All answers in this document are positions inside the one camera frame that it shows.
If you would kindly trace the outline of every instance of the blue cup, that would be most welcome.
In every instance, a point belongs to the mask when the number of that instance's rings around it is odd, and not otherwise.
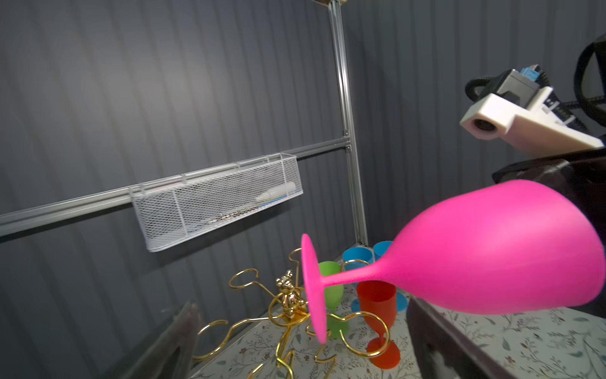
[[[361,260],[368,263],[374,262],[373,252],[366,247],[352,247],[351,249],[345,250],[343,253],[343,261]],[[351,271],[366,266],[364,263],[350,263],[345,266],[345,271]]]
[[[387,249],[391,246],[392,241],[383,241],[377,243],[373,247],[373,251],[375,252],[375,260],[379,260],[386,253]]]

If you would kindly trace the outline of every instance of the blue connector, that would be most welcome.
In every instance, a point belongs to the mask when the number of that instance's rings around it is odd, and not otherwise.
[[[520,74],[526,76],[528,79],[532,80],[533,82],[536,82],[536,80],[539,78],[539,73],[534,71],[533,69],[529,69],[528,67],[526,67],[525,69],[522,69],[522,71],[520,71]]]

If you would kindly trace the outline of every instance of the floral tablecloth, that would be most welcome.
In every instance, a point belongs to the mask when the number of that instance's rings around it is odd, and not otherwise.
[[[353,286],[345,286],[337,314],[349,314],[354,299]],[[606,379],[606,320],[603,318],[568,308],[490,317],[435,308],[519,378]],[[308,322],[294,329],[290,338],[289,349],[296,351],[293,371],[297,379],[323,378],[328,368],[313,361],[319,343],[315,337],[305,334]],[[276,369],[274,358],[283,332],[283,328],[270,322],[259,323],[192,378],[246,378],[259,363],[264,363],[264,367],[255,378],[285,378],[286,370]],[[330,378],[421,379],[405,311],[398,314],[391,335],[402,359],[398,367],[388,371],[381,371],[367,359],[349,352],[340,340],[329,341],[323,357],[335,353],[339,357]],[[376,336],[362,317],[350,320],[347,338],[355,348],[365,350]]]

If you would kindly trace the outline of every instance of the horizontal metal bar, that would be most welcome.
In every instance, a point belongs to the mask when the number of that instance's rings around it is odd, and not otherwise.
[[[286,150],[283,153],[296,155],[297,158],[301,159],[306,156],[340,149],[348,145],[349,137],[343,137],[317,144],[296,147],[294,149]],[[6,213],[5,215],[0,215],[0,236],[22,232],[24,230],[57,223],[113,207],[123,206],[124,204],[131,202],[131,194],[138,193],[141,189],[158,190],[164,187],[168,188],[183,181],[225,174],[227,172],[245,169],[249,166],[263,164],[278,158],[279,153],[259,156],[257,158],[246,159],[235,163],[222,164],[220,166],[192,171],[183,175],[173,175],[168,178],[156,179],[128,187],[95,193],[93,195]]]

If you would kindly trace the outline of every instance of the gray wall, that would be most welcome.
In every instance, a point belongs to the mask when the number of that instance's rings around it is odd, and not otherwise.
[[[0,213],[342,135],[311,1],[3,1],[0,30]],[[187,300],[206,322],[263,313],[234,273],[273,288],[302,233],[324,260],[355,242],[345,154],[300,161],[303,196],[163,252],[131,208],[1,243],[0,377],[96,377]]]
[[[459,126],[469,79],[540,63],[560,99],[574,100],[576,60],[606,33],[598,0],[351,0],[342,12],[371,244],[525,159]],[[594,61],[585,82],[586,95],[599,94]]]

